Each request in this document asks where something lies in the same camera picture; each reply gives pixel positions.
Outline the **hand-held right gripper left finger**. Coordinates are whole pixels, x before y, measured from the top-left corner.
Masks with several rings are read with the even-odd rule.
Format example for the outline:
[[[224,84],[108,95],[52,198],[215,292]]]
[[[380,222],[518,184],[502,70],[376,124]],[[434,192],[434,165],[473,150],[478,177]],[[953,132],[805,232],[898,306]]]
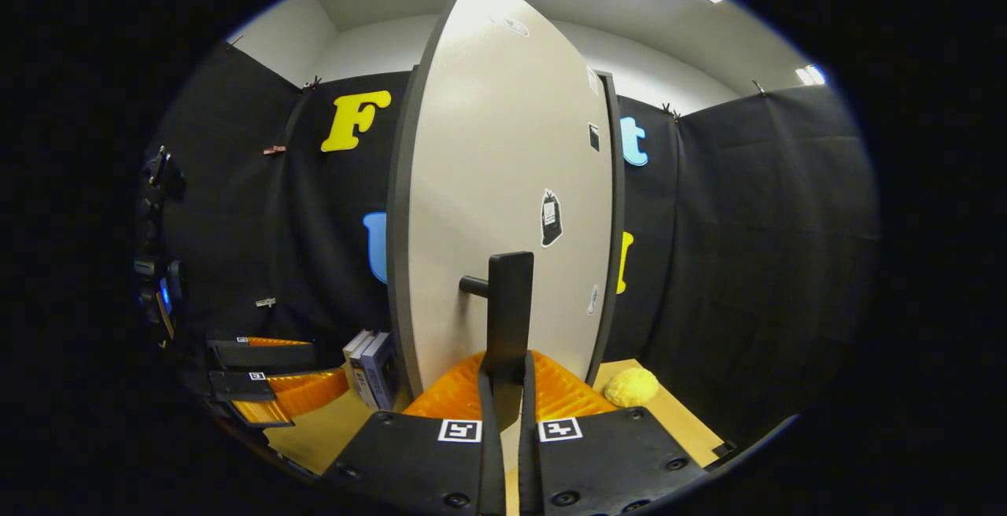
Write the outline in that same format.
[[[314,486],[339,515],[503,515],[503,452],[482,352],[401,412],[368,417]]]

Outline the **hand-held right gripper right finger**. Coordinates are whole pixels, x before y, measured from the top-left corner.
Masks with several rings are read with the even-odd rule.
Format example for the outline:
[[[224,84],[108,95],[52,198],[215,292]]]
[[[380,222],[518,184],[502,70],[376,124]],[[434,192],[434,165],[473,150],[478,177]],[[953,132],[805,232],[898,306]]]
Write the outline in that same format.
[[[526,353],[522,515],[651,514],[708,481],[708,470],[648,408],[616,408],[547,356]]]

